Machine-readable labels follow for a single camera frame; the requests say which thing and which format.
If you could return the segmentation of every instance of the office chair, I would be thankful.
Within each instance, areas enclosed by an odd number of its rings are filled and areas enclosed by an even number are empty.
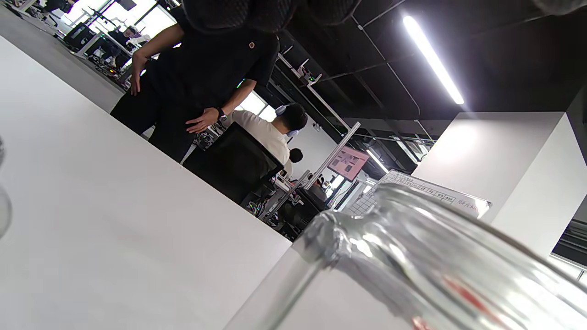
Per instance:
[[[284,166],[239,124],[233,123],[206,151],[195,149],[184,167],[235,203],[259,199]]]

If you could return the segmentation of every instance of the wall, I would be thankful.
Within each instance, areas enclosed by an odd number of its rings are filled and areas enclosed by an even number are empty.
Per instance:
[[[303,159],[299,163],[293,164],[294,179],[298,179],[305,170],[314,172],[324,163],[328,155],[336,148],[336,143],[324,131],[317,132],[312,125],[314,124],[312,118],[308,118],[308,124],[304,127],[298,135],[294,136],[289,142],[290,149],[300,148],[303,153]],[[325,169],[323,172],[324,179],[330,181],[333,171]]]
[[[542,257],[587,194],[587,166],[567,116],[562,116],[492,225]]]
[[[413,175],[492,202],[481,219],[542,257],[587,193],[564,112],[460,113]]]
[[[490,223],[562,115],[460,113],[412,175],[492,202]]]

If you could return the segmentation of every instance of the ceiling light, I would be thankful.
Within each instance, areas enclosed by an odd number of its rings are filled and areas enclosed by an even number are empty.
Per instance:
[[[389,170],[385,168],[385,166],[383,165],[383,163],[379,160],[379,157],[377,157],[371,150],[367,149],[367,153],[371,156],[371,158],[375,161],[375,163],[377,163],[377,165],[379,165],[379,167],[381,167],[385,173],[389,173]]]
[[[422,29],[420,29],[420,25],[418,25],[416,20],[411,16],[404,17],[403,21],[404,25],[406,26],[407,33],[414,40],[420,49],[420,52],[424,54],[428,64],[430,64],[432,70],[434,70],[434,73],[436,73],[436,76],[438,76],[440,82],[448,91],[448,94],[450,94],[450,96],[453,98],[454,103],[458,105],[464,104],[465,101],[463,100],[461,93],[458,92],[457,86],[455,86],[453,80],[450,79],[450,76],[444,68],[444,65],[442,65],[440,62],[440,59],[438,58],[438,55],[436,55],[434,49],[432,49],[432,46],[430,45],[428,39],[426,39],[426,35],[424,35]]]

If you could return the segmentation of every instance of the white table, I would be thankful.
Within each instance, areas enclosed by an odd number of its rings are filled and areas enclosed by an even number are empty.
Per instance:
[[[0,49],[0,329],[222,329],[289,241]]]

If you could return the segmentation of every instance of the black t-shirt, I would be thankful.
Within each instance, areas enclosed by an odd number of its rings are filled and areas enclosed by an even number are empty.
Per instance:
[[[162,52],[146,73],[163,97],[222,106],[243,78],[267,85],[279,50],[276,35],[246,28],[204,34],[192,28],[181,7],[171,14],[185,32],[181,46]]]

